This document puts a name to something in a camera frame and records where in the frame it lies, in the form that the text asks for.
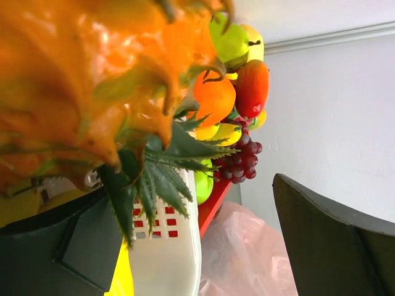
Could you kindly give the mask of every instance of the red mango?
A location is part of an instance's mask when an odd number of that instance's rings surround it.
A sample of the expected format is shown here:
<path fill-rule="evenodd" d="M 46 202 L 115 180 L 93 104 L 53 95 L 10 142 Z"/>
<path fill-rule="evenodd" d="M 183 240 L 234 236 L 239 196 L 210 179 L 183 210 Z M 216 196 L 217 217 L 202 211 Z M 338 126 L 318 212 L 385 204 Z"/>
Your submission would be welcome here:
<path fill-rule="evenodd" d="M 269 69 L 261 60 L 250 60 L 236 82 L 235 106 L 244 118 L 257 117 L 265 108 L 269 92 Z"/>

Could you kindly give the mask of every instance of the orange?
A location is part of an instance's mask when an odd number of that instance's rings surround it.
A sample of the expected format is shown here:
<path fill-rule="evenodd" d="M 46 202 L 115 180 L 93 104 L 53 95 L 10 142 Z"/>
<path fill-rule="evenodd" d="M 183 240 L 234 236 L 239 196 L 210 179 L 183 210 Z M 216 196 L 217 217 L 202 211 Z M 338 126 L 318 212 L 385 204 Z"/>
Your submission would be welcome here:
<path fill-rule="evenodd" d="M 200 125 L 202 128 L 214 125 L 228 116 L 236 100 L 236 91 L 228 78 L 224 78 L 221 81 L 207 81 L 204 83 L 207 79 L 218 78 L 218 74 L 213 71 L 210 71 L 208 76 L 204 78 L 205 74 L 206 71 L 198 76 L 193 89 L 195 99 L 200 104 L 196 118 L 199 119 L 210 114 Z"/>

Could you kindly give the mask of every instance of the red plastic tray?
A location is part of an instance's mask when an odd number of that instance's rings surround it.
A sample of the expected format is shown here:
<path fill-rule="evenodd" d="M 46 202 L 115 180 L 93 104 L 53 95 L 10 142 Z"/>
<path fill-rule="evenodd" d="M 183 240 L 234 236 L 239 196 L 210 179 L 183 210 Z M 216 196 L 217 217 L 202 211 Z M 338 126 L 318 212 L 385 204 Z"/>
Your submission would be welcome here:
<path fill-rule="evenodd" d="M 220 208 L 232 185 L 232 182 L 229 180 L 219 179 L 218 182 L 214 182 L 214 187 L 209 199 L 199 206 L 199 229 L 201 238 L 209 227 L 215 213 Z"/>

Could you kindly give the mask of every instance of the artificial pineapple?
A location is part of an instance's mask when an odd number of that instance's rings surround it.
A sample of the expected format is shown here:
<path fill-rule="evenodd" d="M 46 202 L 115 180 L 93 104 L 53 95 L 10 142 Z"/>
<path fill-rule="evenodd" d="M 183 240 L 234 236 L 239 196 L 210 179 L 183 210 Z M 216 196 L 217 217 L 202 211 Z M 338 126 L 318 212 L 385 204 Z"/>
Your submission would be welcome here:
<path fill-rule="evenodd" d="M 151 229 L 157 195 L 186 215 L 175 169 L 232 153 L 174 121 L 199 73 L 225 76 L 209 33 L 221 3 L 232 19 L 230 0 L 0 2 L 0 192 L 52 176 L 87 190 L 97 170 L 129 244 L 135 199 Z"/>

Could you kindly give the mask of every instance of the ceiling molding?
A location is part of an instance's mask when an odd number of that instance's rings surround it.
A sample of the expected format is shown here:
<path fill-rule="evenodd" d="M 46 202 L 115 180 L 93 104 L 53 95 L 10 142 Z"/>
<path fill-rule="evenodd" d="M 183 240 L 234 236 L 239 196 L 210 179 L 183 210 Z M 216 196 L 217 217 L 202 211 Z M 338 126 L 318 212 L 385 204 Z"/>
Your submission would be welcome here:
<path fill-rule="evenodd" d="M 265 44 L 265 55 L 298 51 L 312 47 L 339 44 L 392 34 L 395 34 L 395 22 L 382 23 L 370 27 Z"/>

